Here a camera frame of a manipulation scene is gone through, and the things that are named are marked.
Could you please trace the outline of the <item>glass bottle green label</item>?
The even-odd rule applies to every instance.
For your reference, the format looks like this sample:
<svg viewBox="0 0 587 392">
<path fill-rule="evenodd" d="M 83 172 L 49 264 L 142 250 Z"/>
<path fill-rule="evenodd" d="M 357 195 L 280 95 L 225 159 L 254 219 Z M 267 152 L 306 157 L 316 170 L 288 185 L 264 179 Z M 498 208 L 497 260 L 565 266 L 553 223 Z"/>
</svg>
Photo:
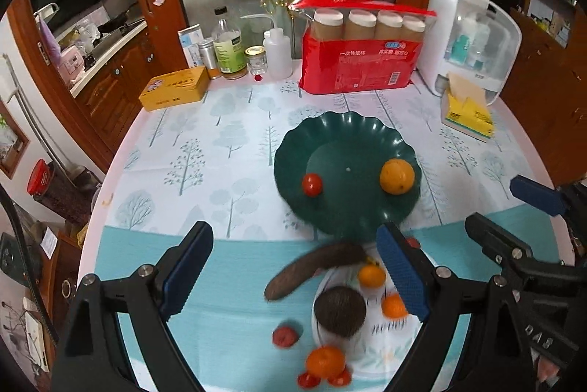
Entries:
<svg viewBox="0 0 587 392">
<path fill-rule="evenodd" d="M 229 21 L 226 6 L 216 8 L 214 12 L 216 24 L 212 40 L 219 69 L 229 80 L 244 77 L 248 70 L 240 29 Z"/>
</svg>

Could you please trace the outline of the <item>red cherry tomato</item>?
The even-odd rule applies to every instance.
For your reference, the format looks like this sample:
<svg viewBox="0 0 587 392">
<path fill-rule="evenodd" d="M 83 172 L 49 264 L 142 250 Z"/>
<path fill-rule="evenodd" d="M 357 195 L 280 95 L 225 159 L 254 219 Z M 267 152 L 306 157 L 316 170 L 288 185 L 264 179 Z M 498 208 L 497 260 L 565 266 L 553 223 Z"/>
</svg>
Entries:
<svg viewBox="0 0 587 392">
<path fill-rule="evenodd" d="M 340 372 L 340 374 L 335 375 L 333 377 L 329 377 L 327 382 L 329 385 L 333 387 L 345 387 L 349 385 L 352 381 L 352 374 L 350 373 L 348 368 L 344 368 Z"/>
<path fill-rule="evenodd" d="M 322 193 L 323 183 L 321 177 L 314 172 L 307 173 L 302 179 L 302 191 L 308 197 L 316 197 Z"/>
<path fill-rule="evenodd" d="M 321 379 L 320 377 L 316 377 L 306 371 L 302 372 L 302 374 L 299 374 L 298 378 L 296 378 L 296 382 L 298 383 L 299 388 L 302 388 L 303 390 L 309 390 L 320 385 Z"/>
</svg>

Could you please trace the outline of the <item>yellow cardboard box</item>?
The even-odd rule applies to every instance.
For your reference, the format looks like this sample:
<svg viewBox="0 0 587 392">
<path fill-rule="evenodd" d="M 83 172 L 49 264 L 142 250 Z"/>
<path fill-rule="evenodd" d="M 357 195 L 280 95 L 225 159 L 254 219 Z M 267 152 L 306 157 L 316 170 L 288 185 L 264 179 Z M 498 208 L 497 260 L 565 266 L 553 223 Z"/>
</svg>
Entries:
<svg viewBox="0 0 587 392">
<path fill-rule="evenodd" d="M 199 102 L 204 98 L 210 77 L 204 65 L 152 77 L 138 100 L 146 111 Z"/>
</svg>

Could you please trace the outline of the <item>silver metal can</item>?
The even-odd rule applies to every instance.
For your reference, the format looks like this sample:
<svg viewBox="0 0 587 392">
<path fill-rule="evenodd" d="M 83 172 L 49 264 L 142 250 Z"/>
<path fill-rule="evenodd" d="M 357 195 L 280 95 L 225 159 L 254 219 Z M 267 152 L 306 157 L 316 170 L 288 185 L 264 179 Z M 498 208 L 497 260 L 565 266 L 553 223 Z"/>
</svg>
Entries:
<svg viewBox="0 0 587 392">
<path fill-rule="evenodd" d="M 200 57 L 206 66 L 208 75 L 211 79 L 217 79 L 222 76 L 222 73 L 217 65 L 216 54 L 214 50 L 214 43 L 211 37 L 200 40 L 198 43 Z"/>
</svg>

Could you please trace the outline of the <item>round white printed placemat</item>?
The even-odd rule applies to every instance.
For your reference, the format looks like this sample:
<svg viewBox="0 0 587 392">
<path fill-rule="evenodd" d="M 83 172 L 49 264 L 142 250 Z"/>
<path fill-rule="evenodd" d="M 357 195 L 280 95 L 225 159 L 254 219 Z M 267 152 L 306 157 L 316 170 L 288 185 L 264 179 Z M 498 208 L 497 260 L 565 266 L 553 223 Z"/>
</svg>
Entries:
<svg viewBox="0 0 587 392">
<path fill-rule="evenodd" d="M 342 266 L 327 270 L 317 293 L 344 286 L 358 291 L 365 300 L 366 315 L 358 332 L 350 338 L 337 336 L 311 318 L 311 329 L 316 345 L 334 345 L 346 356 L 347 364 L 355 378 L 378 381 L 390 379 L 407 355 L 421 328 L 415 315 L 398 318 L 384 315 L 382 304 L 386 298 L 395 297 L 398 291 L 390 277 L 377 289 L 365 289 L 359 279 L 359 265 Z"/>
</svg>

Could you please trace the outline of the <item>small orange tangerine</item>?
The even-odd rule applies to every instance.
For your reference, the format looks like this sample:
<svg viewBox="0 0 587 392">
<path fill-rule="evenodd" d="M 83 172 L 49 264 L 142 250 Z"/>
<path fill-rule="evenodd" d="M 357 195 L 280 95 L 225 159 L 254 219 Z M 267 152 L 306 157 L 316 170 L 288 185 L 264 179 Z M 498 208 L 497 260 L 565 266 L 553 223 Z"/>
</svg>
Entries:
<svg viewBox="0 0 587 392">
<path fill-rule="evenodd" d="M 381 311 L 387 319 L 403 319 L 409 315 L 398 293 L 387 295 L 381 302 Z"/>
</svg>

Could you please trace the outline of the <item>small yellow-orange kumquat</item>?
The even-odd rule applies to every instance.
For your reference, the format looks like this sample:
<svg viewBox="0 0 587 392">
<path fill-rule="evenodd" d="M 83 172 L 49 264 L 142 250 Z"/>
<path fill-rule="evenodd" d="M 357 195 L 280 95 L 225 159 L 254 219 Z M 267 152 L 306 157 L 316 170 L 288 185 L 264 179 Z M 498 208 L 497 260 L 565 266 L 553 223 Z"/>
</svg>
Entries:
<svg viewBox="0 0 587 392">
<path fill-rule="evenodd" d="M 378 265 L 367 264 L 360 268 L 357 278 L 362 288 L 378 289 L 386 282 L 386 272 Z"/>
</svg>

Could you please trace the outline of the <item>small glass jar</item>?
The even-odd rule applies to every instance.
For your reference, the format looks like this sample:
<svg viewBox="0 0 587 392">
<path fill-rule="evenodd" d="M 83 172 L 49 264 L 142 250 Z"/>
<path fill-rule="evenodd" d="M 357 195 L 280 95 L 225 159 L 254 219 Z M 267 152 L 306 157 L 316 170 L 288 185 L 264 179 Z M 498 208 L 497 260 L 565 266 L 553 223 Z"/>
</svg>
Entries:
<svg viewBox="0 0 587 392">
<path fill-rule="evenodd" d="M 264 75 L 268 70 L 267 53 L 262 45 L 252 45 L 245 49 L 247 63 L 253 76 Z"/>
</svg>

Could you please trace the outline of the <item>red paper cup package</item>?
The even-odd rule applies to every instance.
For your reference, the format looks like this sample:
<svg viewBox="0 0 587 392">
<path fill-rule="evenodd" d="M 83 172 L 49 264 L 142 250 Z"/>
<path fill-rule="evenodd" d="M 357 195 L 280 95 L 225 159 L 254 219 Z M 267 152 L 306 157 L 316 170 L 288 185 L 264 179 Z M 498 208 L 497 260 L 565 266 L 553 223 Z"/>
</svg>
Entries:
<svg viewBox="0 0 587 392">
<path fill-rule="evenodd" d="M 288 9 L 306 19 L 299 86 L 316 95 L 406 86 L 437 18 L 375 0 L 294 0 Z"/>
</svg>

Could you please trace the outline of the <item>dark overripe banana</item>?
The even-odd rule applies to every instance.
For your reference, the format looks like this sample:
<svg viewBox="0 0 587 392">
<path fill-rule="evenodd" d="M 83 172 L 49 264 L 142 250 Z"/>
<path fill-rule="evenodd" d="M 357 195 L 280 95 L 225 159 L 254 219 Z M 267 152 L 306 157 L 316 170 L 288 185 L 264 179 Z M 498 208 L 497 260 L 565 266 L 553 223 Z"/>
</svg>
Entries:
<svg viewBox="0 0 587 392">
<path fill-rule="evenodd" d="M 283 267 L 266 285 L 264 297 L 269 302 L 281 300 L 320 272 L 366 260 L 364 248 L 355 243 L 343 241 L 320 246 Z"/>
</svg>

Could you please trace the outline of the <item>white cosmetics storage box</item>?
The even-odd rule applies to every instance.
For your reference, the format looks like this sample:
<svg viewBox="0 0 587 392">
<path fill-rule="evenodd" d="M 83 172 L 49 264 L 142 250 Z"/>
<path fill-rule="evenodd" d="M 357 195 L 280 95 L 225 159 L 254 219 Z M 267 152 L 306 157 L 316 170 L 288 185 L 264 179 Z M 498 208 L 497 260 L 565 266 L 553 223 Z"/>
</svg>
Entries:
<svg viewBox="0 0 587 392">
<path fill-rule="evenodd" d="M 429 0 L 436 18 L 427 23 L 417 70 L 440 97 L 451 73 L 485 90 L 485 102 L 499 98 L 516 60 L 518 24 L 489 0 Z"/>
</svg>

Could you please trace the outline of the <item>dark avocado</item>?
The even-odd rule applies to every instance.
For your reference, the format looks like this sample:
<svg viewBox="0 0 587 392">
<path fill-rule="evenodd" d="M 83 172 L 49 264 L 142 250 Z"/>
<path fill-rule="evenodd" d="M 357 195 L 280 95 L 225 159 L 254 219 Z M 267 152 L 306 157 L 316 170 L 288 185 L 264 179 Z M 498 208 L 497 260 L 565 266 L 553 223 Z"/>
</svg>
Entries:
<svg viewBox="0 0 587 392">
<path fill-rule="evenodd" d="M 347 286 L 334 286 L 318 295 L 313 312 L 318 324 L 326 331 L 350 338 L 363 326 L 367 308 L 359 291 Z"/>
</svg>

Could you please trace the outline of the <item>orange mandarin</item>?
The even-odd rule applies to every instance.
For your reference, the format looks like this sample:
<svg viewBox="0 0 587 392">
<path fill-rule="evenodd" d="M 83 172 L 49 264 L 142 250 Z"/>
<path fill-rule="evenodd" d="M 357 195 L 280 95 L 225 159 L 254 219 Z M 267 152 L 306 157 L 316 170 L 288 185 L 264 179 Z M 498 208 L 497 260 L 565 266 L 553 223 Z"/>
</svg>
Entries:
<svg viewBox="0 0 587 392">
<path fill-rule="evenodd" d="M 320 379 L 337 377 L 345 367 L 345 354 L 331 345 L 320 346 L 306 357 L 306 371 Z"/>
</svg>

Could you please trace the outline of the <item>yellow tissue pack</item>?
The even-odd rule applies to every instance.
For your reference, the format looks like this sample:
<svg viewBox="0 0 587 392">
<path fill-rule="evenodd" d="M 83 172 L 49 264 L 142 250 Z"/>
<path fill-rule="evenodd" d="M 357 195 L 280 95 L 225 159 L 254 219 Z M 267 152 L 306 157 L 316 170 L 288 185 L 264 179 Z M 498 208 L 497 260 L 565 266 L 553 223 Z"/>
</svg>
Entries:
<svg viewBox="0 0 587 392">
<path fill-rule="evenodd" d="M 495 126 L 485 102 L 485 90 L 455 73 L 449 74 L 448 81 L 442 96 L 442 122 L 470 137 L 489 141 Z"/>
</svg>

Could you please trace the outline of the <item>wrinkled red passion fruit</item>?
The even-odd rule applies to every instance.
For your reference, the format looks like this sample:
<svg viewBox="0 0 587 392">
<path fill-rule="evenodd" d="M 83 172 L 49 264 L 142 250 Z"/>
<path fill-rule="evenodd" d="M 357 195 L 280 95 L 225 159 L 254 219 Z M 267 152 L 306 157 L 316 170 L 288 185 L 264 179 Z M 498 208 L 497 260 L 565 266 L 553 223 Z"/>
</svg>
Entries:
<svg viewBox="0 0 587 392">
<path fill-rule="evenodd" d="M 291 348 L 299 340 L 299 334 L 290 326 L 278 326 L 271 335 L 271 342 L 278 348 Z"/>
</svg>

